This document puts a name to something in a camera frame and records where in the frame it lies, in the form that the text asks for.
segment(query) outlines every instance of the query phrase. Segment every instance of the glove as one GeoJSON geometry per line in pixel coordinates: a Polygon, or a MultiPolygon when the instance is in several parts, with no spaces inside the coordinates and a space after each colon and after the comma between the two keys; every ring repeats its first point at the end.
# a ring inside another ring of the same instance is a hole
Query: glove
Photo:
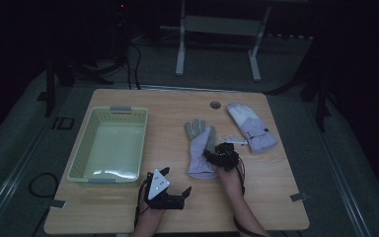
{"type": "Polygon", "coordinates": [[[252,152],[263,151],[276,143],[276,139],[250,107],[230,103],[227,105],[227,111],[248,140],[252,152]]]}
{"type": "Polygon", "coordinates": [[[217,178],[213,166],[207,162],[202,155],[204,149],[214,152],[215,149],[215,128],[208,126],[202,120],[195,119],[193,123],[185,124],[187,136],[189,137],[189,170],[188,175],[195,179],[209,180],[217,178]]]}

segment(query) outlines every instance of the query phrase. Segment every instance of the gray glove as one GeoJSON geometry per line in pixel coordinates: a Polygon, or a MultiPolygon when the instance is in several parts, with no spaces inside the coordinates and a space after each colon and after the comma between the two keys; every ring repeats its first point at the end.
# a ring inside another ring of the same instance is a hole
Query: gray glove
{"type": "Polygon", "coordinates": [[[249,106],[230,103],[227,110],[248,140],[252,152],[263,151],[276,143],[263,121],[249,106]]]}
{"type": "Polygon", "coordinates": [[[204,149],[214,152],[215,149],[215,128],[208,126],[207,123],[197,118],[193,123],[186,122],[186,132],[189,137],[189,170],[188,175],[195,179],[209,180],[217,178],[217,173],[213,166],[207,162],[202,155],[204,149]]]}

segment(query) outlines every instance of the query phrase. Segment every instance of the wooden table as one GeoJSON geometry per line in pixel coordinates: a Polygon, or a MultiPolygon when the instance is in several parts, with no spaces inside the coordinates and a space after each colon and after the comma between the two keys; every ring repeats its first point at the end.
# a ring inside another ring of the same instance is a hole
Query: wooden table
{"type": "MultiPolygon", "coordinates": [[[[252,107],[262,118],[278,143],[271,149],[252,154],[248,146],[235,145],[246,167],[245,197],[266,230],[302,230],[309,220],[298,194],[283,144],[263,94],[199,91],[111,90],[95,91],[84,120],[94,106],[134,106],[149,110],[141,175],[171,167],[166,178],[170,195],[180,195],[192,186],[183,210],[168,210],[159,233],[235,231],[232,211],[219,180],[202,181],[187,175],[190,142],[184,124],[205,119],[217,130],[217,137],[236,135],[239,128],[227,113],[230,102],[252,107]],[[221,103],[214,110],[210,102],[221,103]]],[[[84,130],[84,123],[78,137],[84,130]]],[[[77,148],[76,140],[72,151],[77,148]]],[[[55,199],[64,200],[63,208],[53,208],[44,230],[50,234],[129,233],[133,230],[138,188],[84,188],[66,177],[73,160],[70,156],[55,199]]]]}

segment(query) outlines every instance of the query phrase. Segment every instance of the light green basket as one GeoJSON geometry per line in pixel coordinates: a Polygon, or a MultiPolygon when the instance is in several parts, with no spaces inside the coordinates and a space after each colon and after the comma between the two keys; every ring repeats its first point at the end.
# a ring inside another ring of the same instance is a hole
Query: light green basket
{"type": "Polygon", "coordinates": [[[82,185],[139,186],[148,111],[94,107],[67,179],[82,185]]]}

